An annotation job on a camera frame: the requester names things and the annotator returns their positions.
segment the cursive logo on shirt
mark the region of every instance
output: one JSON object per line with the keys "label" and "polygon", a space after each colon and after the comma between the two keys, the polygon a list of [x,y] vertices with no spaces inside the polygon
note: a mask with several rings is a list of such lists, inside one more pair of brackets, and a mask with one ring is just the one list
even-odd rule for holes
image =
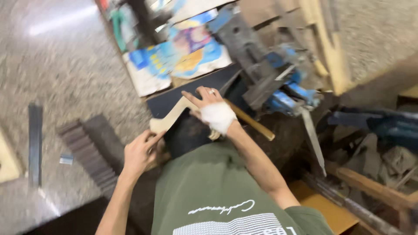
{"label": "cursive logo on shirt", "polygon": [[242,205],[245,205],[246,203],[248,203],[248,202],[252,202],[252,204],[251,204],[251,206],[249,207],[249,208],[247,208],[247,209],[242,209],[241,211],[242,212],[245,212],[245,211],[248,211],[248,210],[250,210],[253,206],[254,206],[254,204],[255,204],[255,201],[254,200],[248,200],[248,201],[245,201],[245,202],[243,202],[243,203],[241,203],[241,204],[238,204],[238,205],[235,205],[235,206],[231,206],[231,207],[229,207],[229,208],[226,208],[226,207],[203,207],[203,208],[198,208],[198,209],[196,209],[196,210],[191,210],[191,211],[189,211],[189,213],[188,213],[188,215],[190,215],[190,214],[194,214],[194,213],[196,213],[196,212],[198,212],[198,211],[203,211],[203,210],[220,210],[221,211],[221,213],[219,213],[219,214],[222,214],[223,212],[225,212],[225,211],[228,211],[228,213],[227,213],[227,215],[229,215],[229,213],[231,212],[231,210],[232,209],[234,209],[234,208],[238,208],[238,207],[240,207],[240,206],[242,206]]}

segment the green t-shirt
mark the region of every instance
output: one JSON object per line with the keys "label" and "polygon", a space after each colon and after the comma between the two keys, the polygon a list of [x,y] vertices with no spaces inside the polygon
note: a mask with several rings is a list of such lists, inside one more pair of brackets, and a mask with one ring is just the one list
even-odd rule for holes
{"label": "green t-shirt", "polygon": [[247,172],[230,141],[164,166],[155,191],[153,235],[333,234],[309,207],[281,209]]}

